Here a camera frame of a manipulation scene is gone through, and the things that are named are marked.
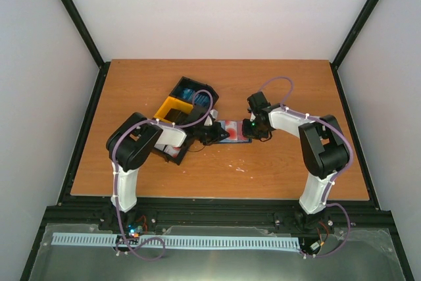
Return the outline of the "blue leather card holder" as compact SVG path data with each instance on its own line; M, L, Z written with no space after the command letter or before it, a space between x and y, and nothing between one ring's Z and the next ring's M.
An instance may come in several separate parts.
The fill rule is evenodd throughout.
M219 120L219 123L221 123L221 126L223 129L228 133L228 137L224 140L219 141L219 143L251 143L251 138L246 138L243 135L242 127L243 122L240 121L234 121L234 120Z

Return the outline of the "red white credit card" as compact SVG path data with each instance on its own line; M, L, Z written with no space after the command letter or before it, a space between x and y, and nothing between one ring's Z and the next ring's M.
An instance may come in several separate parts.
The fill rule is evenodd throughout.
M237 140L240 142L246 141L247 138L244 137L242 132L242 126L237 127Z
M225 120L225 129L230 134L230 143L237 142L237 121Z

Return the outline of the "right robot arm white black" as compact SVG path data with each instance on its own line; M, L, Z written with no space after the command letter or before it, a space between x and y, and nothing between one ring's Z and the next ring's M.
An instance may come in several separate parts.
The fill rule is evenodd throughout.
M249 119L243 120L243 136L265 142L275 130L299 138L303 162L309 175L299 198L294 222L300 231L314 228L323 218L335 179L353 162L352 147L332 115L312 116L286 105L271 105L263 92L247 98Z

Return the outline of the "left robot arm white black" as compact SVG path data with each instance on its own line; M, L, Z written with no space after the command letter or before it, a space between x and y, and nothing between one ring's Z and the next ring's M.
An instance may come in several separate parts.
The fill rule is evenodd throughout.
M114 223L123 230L136 225L136 184L140 167L151 153L179 165L195 141L204 146L219 143L230 134L216 120L217 111L195 105L187 111L170 109L164 119L133 113L107 140L112 161L112 204L118 209Z

